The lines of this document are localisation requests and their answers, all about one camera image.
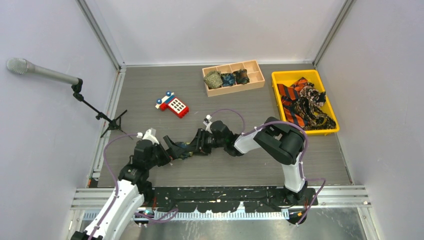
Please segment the blue yellow floral tie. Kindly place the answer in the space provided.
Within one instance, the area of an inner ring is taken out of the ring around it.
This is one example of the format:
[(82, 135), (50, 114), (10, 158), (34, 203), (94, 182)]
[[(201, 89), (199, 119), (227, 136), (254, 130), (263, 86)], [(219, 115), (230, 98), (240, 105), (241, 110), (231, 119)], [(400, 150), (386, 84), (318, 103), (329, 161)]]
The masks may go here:
[(172, 150), (173, 159), (185, 160), (194, 155), (194, 153), (198, 149), (198, 144), (192, 142), (178, 141), (174, 142), (170, 149)]

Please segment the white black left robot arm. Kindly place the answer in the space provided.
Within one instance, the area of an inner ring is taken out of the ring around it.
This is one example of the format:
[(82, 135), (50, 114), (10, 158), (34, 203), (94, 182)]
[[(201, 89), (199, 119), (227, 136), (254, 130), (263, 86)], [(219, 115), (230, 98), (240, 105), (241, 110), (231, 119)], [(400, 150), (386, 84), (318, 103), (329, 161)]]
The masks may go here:
[(118, 240), (137, 209), (153, 202), (153, 189), (148, 181), (153, 167), (168, 164), (172, 157), (155, 136), (153, 128), (135, 135), (137, 142), (130, 162), (117, 177), (110, 197), (94, 220), (83, 230), (75, 231), (73, 240)]

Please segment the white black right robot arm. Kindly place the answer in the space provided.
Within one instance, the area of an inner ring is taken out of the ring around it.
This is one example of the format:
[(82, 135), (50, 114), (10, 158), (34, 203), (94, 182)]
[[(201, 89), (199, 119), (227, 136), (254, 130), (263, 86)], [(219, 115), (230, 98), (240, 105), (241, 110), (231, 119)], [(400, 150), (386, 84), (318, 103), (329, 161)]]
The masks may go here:
[(285, 198), (291, 205), (299, 205), (306, 197), (308, 183), (303, 175), (301, 159), (307, 146), (306, 134), (292, 123), (269, 117), (264, 124), (247, 133), (233, 133), (221, 120), (207, 115), (187, 150), (194, 155), (208, 155), (212, 149), (222, 148), (233, 157), (252, 150), (263, 149), (281, 164), (284, 174)]

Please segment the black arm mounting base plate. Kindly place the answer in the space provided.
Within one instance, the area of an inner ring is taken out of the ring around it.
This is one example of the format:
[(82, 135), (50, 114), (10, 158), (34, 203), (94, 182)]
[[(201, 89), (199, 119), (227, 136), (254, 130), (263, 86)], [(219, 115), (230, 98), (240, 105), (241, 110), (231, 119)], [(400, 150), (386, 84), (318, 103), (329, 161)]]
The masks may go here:
[(172, 220), (284, 219), (302, 224), (318, 204), (316, 190), (277, 186), (156, 187), (134, 214), (136, 223)]

